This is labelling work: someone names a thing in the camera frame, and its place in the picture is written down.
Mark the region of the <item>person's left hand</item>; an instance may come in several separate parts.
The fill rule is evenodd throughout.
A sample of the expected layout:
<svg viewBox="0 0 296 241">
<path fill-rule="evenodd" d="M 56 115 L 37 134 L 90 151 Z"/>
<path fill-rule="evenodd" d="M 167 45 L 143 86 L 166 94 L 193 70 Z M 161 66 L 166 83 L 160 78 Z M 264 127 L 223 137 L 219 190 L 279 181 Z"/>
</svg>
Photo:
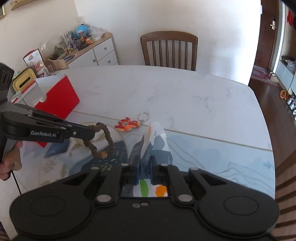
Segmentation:
<svg viewBox="0 0 296 241">
<path fill-rule="evenodd" d="M 11 151 L 4 155 L 0 171 L 1 180 L 8 180 L 12 171 L 18 171 L 22 168 L 20 156 L 20 148 L 22 146 L 23 142 L 17 141 Z"/>
</svg>

